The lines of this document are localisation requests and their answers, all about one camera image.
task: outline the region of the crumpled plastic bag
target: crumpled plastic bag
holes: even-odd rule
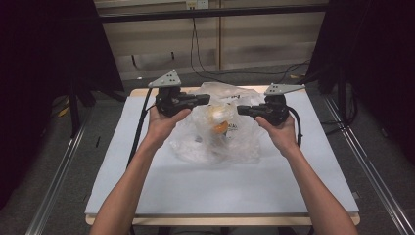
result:
[[[258,105],[263,96],[218,82],[206,82],[193,94],[209,94],[206,106],[195,107],[177,123],[169,143],[177,157],[197,165],[254,164],[259,161],[263,130],[252,117],[238,115],[238,105]]]

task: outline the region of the yellow object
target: yellow object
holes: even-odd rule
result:
[[[228,121],[224,121],[223,123],[213,127],[213,132],[216,134],[223,134],[227,130],[228,130]]]

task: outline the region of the floor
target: floor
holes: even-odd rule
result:
[[[131,61],[121,58],[124,65],[131,69]],[[259,68],[241,68],[237,71],[281,72],[288,66],[269,66]],[[162,75],[165,70],[152,71],[152,75]],[[304,74],[306,67],[289,74]],[[268,85],[278,81],[282,74],[223,74],[211,75],[202,72],[204,77],[196,73],[180,73],[183,86],[199,86],[206,77],[214,77],[235,85]],[[126,79],[123,84],[128,94],[132,89],[146,87],[152,78],[141,76],[141,79]],[[287,78],[284,83],[294,83],[295,78]],[[333,120],[327,108],[325,97],[319,94],[316,83],[307,85],[307,93],[321,121]],[[86,120],[84,132],[72,159],[67,162],[67,172],[63,175],[62,185],[57,189],[57,197],[47,211],[45,224],[38,228],[37,234],[87,234],[89,225],[85,223],[84,210],[91,192],[96,174],[106,154],[112,135],[119,120],[123,104],[108,98],[101,93],[94,93],[97,104],[94,108],[82,108],[81,119]],[[331,95],[336,99],[336,90]],[[401,206],[409,223],[415,222],[415,166],[401,153],[392,138],[386,137],[382,126],[359,104],[359,113],[351,125],[351,129],[360,141],[367,154],[366,163],[371,163],[379,172],[397,203]],[[335,125],[323,125],[326,131],[337,128]],[[52,116],[39,150],[38,158],[21,186],[15,190],[8,205],[0,211],[0,234],[24,234],[29,228],[37,210],[42,204],[45,194],[51,187],[57,169],[62,166],[63,156],[70,144],[70,117]],[[357,160],[354,152],[347,144],[344,133],[336,131],[328,135],[328,139],[338,158],[339,164],[355,194],[360,208],[361,222],[357,225],[360,234],[413,234],[399,231],[393,222],[385,202],[381,200],[366,172]],[[157,234],[157,227],[135,227],[136,234]],[[297,228],[299,234],[306,234],[304,228]]]

